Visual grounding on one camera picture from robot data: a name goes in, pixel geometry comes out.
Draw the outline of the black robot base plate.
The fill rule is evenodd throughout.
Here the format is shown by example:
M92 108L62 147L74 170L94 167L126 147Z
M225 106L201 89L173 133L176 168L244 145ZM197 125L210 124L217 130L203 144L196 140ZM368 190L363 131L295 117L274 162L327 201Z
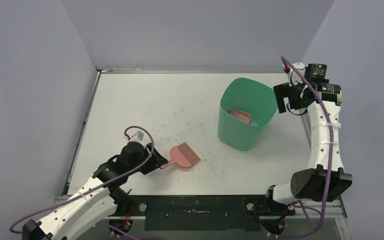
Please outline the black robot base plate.
M295 214L292 206L264 195L133 195L109 223L126 231L143 220L145 231L257 232L263 220L273 227Z

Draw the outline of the pink hand broom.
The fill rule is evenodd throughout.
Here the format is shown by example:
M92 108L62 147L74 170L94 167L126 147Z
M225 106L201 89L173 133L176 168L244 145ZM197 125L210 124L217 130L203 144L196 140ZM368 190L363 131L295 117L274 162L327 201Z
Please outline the pink hand broom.
M174 164L181 168L191 168L201 161L201 158L186 142L174 146L169 154L171 159L166 164L163 164L160 169L165 169Z

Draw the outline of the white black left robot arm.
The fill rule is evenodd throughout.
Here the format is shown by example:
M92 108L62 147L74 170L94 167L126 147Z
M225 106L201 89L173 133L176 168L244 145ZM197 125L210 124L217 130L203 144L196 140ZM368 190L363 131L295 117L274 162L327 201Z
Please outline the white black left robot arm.
M121 186L130 175L146 175L171 163L150 142L130 141L120 154L99 165L68 200L47 208L48 215L30 219L21 230L24 240L75 240L103 218L134 213L134 203Z

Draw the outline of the pink dustpan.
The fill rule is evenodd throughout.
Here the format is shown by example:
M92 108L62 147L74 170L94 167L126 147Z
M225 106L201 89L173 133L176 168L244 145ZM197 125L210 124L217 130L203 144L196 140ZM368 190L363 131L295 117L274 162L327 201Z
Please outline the pink dustpan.
M250 124L252 122L251 115L249 113L241 111L241 110L233 109L230 112L230 115L232 117L236 118L237 120L244 122L246 124Z

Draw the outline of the green plastic waste bin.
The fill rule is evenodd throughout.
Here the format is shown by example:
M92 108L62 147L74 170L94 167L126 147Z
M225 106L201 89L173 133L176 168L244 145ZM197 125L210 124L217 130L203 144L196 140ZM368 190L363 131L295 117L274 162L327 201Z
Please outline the green plastic waste bin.
M219 139L237 150L251 150L277 107L271 87L244 77L233 80L219 103Z

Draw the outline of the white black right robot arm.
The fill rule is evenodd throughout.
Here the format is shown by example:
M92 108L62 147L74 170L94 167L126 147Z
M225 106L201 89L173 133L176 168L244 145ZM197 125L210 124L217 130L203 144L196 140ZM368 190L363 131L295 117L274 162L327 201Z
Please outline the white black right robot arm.
M303 110L308 115L310 159L289 183L269 187L262 207L270 215L299 200L332 202L353 182L352 175L345 173L339 143L342 87L326 78L325 64L284 63L283 70L288 82L273 88L278 111Z

